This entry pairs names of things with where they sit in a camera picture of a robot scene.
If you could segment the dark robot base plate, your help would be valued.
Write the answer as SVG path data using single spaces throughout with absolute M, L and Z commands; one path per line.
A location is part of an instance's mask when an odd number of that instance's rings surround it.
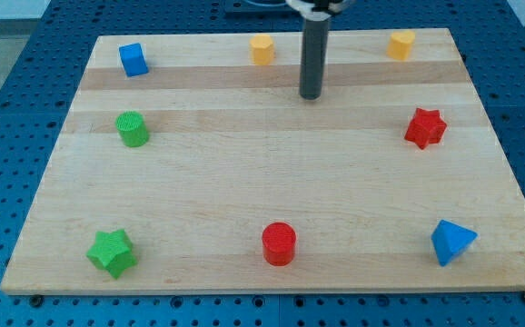
M 285 0 L 222 0 L 226 15 L 283 15 L 295 14 Z

